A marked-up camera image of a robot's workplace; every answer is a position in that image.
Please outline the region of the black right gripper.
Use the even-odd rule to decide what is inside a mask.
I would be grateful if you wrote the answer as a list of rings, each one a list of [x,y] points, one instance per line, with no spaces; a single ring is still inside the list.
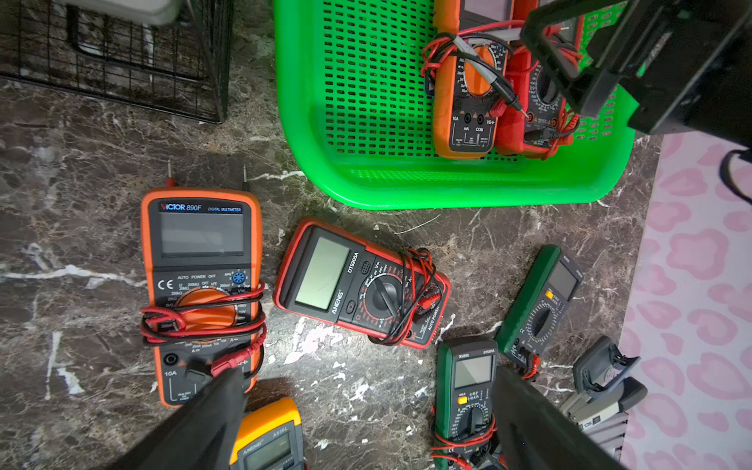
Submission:
[[[583,57],[569,58],[554,29],[605,13],[584,29]],[[521,38],[581,116],[603,114],[614,97],[640,132],[751,144],[748,1],[552,1],[528,15]]]

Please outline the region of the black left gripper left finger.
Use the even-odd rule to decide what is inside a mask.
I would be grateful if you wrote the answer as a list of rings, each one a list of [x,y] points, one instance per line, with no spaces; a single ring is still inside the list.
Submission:
[[[227,469],[246,405],[229,369],[119,457],[110,469]]]

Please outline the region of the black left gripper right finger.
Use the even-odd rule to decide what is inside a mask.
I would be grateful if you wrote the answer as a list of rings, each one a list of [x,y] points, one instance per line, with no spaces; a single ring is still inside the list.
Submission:
[[[508,469],[607,470],[622,465],[512,370],[495,370],[497,438]]]

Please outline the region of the large green XLUE multimeter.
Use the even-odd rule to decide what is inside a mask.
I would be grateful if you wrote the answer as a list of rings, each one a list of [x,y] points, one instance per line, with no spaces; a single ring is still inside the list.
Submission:
[[[476,469],[488,459],[495,434],[491,392],[497,343],[485,336],[442,342],[437,352],[434,444],[438,469]]]

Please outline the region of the small red multimeter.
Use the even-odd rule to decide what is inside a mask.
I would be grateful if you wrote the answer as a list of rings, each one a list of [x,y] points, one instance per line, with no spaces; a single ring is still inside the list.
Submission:
[[[505,72],[522,110],[508,108],[497,119],[495,152],[545,161],[574,142],[580,116],[530,50],[520,40],[513,45]]]

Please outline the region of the red Aneng large multimeter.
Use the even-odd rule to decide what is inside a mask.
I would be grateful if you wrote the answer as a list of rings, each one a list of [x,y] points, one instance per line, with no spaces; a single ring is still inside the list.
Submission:
[[[277,276],[282,311],[424,350],[435,338],[450,280],[425,249],[392,252],[313,217],[303,219]]]

